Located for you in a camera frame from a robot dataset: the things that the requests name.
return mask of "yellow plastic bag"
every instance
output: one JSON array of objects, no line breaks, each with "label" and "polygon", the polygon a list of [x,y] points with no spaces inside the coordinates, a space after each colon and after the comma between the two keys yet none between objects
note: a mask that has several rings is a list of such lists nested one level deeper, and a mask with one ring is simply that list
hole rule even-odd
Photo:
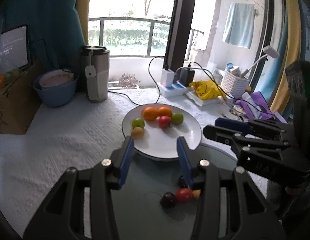
[{"label": "yellow plastic bag", "polygon": [[213,80],[192,82],[189,85],[195,89],[197,96],[202,100],[226,96],[225,93],[218,89]]}]

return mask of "white tablecloth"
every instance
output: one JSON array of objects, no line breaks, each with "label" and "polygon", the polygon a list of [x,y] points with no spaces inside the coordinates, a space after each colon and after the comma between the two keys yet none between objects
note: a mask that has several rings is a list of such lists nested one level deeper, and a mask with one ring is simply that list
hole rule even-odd
[{"label": "white tablecloth", "polygon": [[[139,104],[154,103],[155,89],[121,90]],[[198,107],[185,96],[163,98],[159,103],[180,107],[192,114],[203,128],[221,117],[222,104]],[[66,168],[87,169],[124,141],[122,120],[135,107],[125,96],[109,93],[98,104],[76,94],[65,106],[42,105],[25,135],[0,135],[0,209],[8,222],[23,234],[36,209]],[[230,155],[230,147],[202,138]],[[266,179],[252,175],[262,193]]]}]

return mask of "hedge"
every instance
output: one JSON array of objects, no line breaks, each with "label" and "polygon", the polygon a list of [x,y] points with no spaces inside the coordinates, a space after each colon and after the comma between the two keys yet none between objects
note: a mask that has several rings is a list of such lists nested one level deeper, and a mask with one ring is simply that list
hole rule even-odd
[{"label": "hedge", "polygon": [[[127,24],[124,22],[118,24],[107,24],[104,26],[104,46],[128,46],[128,45],[142,45],[148,43],[150,23],[137,22]],[[156,24],[154,27],[152,47],[165,48],[168,39],[169,25]],[[90,30],[88,32],[89,44],[98,45],[99,30]]]}]

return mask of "monitor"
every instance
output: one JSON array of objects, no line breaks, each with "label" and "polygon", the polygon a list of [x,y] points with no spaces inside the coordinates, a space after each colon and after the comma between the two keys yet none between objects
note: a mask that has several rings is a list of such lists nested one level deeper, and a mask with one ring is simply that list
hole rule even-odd
[{"label": "monitor", "polygon": [[27,25],[5,31],[1,35],[0,67],[7,72],[28,65]]}]

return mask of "hanging towel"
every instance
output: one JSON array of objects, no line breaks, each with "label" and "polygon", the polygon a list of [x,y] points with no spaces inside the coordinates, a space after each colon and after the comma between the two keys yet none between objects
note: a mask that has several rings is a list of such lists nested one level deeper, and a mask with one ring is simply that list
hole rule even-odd
[{"label": "hanging towel", "polygon": [[250,49],[254,32],[254,20],[254,4],[232,3],[226,20],[223,41]]}]

